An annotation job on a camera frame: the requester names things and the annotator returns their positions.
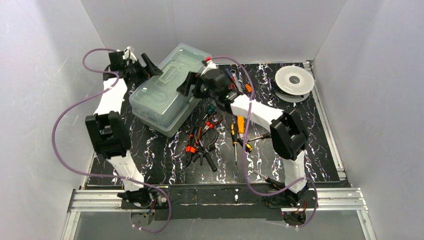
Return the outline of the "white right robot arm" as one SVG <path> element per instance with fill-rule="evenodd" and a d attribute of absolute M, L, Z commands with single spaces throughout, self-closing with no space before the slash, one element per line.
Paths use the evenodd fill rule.
<path fill-rule="evenodd" d="M 248 95 L 230 87 L 232 81 L 220 69 L 210 69 L 203 74 L 189 72 L 176 89 L 184 96 L 209 98 L 217 107 L 234 116 L 241 116 L 265 128 L 271 135 L 274 151 L 282 158 L 284 167 L 284 193 L 298 202 L 309 190 L 305 173 L 305 154 L 308 132 L 296 112 L 262 104 Z"/>

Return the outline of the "black yellow screwdriver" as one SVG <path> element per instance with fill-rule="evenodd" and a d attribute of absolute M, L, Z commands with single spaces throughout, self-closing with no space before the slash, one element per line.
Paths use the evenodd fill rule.
<path fill-rule="evenodd" d="M 237 154 L 238 138 L 237 138 L 236 125 L 234 123 L 231 124 L 230 132 L 231 132 L 232 145 L 234 149 L 234 163 L 235 165 L 238 165 L 238 154 Z"/>

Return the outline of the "black orange pliers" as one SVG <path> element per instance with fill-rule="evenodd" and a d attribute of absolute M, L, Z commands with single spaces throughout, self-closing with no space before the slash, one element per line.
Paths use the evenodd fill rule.
<path fill-rule="evenodd" d="M 187 139 L 187 145 L 185 148 L 185 167 L 187 168 L 191 163 L 195 163 L 199 160 L 200 165 L 203 165 L 204 151 L 200 147 L 200 139 L 203 133 L 202 126 L 193 126 L 190 135 Z"/>

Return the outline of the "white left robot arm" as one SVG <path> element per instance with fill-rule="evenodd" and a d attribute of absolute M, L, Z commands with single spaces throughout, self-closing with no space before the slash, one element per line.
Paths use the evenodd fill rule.
<path fill-rule="evenodd" d="M 131 46 L 111 51 L 108 57 L 110 64 L 102 71 L 104 92 L 85 124 L 96 154 L 110 163 L 122 178 L 124 193 L 118 197 L 134 201 L 146 197 L 147 192 L 144 176 L 130 153 L 131 137 L 121 117 L 123 99 L 130 86 L 140 86 L 151 77 L 162 75 L 163 71 L 145 53 L 140 58 L 145 63 L 142 65 Z"/>

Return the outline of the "grey green tool box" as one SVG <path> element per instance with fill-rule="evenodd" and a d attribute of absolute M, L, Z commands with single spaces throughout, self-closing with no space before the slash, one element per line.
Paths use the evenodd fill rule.
<path fill-rule="evenodd" d="M 200 100 L 176 94 L 173 97 L 143 97 L 130 99 L 132 112 L 145 125 L 172 137 L 188 119 Z"/>

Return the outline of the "black long nose pliers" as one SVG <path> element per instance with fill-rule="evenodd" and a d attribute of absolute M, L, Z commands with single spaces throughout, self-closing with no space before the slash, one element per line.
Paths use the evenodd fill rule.
<path fill-rule="evenodd" d="M 200 165 L 203 164 L 203 159 L 206 159 L 207 163 L 210 166 L 211 171 L 214 173 L 218 170 L 215 162 L 213 161 L 211 157 L 211 152 L 216 149 L 216 142 L 218 141 L 219 134 L 216 133 L 211 141 L 206 144 L 204 140 L 202 140 L 202 132 L 203 128 L 199 127 L 195 132 L 195 149 L 196 153 L 194 154 L 194 157 L 192 159 L 192 162 L 195 163 L 197 160 L 200 160 Z"/>

